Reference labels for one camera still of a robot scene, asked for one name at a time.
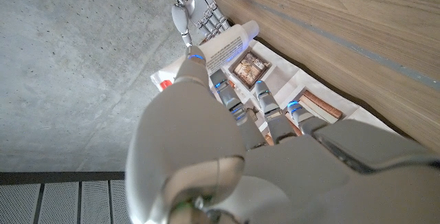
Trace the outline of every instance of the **metal grate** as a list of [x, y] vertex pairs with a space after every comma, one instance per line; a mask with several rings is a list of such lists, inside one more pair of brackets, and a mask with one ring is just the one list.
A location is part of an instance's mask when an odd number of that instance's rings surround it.
[[108, 181], [89, 181], [82, 183], [81, 223], [110, 224]]
[[40, 185], [0, 186], [0, 223], [33, 224]]
[[78, 182], [46, 183], [38, 224], [77, 224]]
[[127, 200], [125, 199], [125, 181], [110, 181], [111, 206], [113, 208], [114, 224], [131, 224], [129, 213], [127, 212]]

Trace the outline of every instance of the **wooden surface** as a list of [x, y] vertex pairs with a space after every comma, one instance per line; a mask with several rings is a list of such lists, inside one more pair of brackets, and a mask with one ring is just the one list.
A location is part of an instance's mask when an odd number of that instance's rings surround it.
[[271, 46], [440, 152], [440, 92], [432, 86], [440, 80], [440, 0], [217, 3], [235, 23], [254, 19]]

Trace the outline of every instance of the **gray concrete surface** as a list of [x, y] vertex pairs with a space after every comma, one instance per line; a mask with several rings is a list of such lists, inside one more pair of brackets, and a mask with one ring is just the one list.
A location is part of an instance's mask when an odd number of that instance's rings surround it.
[[0, 171], [124, 170], [149, 76], [185, 51], [174, 2], [0, 0]]

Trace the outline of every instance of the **red object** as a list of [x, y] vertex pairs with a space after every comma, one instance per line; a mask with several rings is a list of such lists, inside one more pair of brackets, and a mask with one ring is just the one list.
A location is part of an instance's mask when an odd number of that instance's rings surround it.
[[160, 87], [162, 88], [162, 90], [165, 90], [165, 88], [171, 86], [172, 83], [170, 80], [164, 80], [163, 82], [160, 83]]

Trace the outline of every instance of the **robotic hand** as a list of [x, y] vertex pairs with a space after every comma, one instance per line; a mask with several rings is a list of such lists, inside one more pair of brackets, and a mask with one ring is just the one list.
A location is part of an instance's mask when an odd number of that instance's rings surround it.
[[190, 46], [174, 84], [142, 114], [126, 163], [135, 224], [438, 223], [438, 155], [354, 120], [328, 124], [292, 101], [304, 133], [295, 137], [264, 82], [256, 93], [276, 144], [252, 147], [242, 129], [256, 127], [243, 125], [242, 104], [217, 73], [226, 108]]
[[188, 20], [207, 40], [230, 27], [215, 0], [177, 0], [171, 11], [174, 24], [187, 47], [193, 44], [188, 32]]

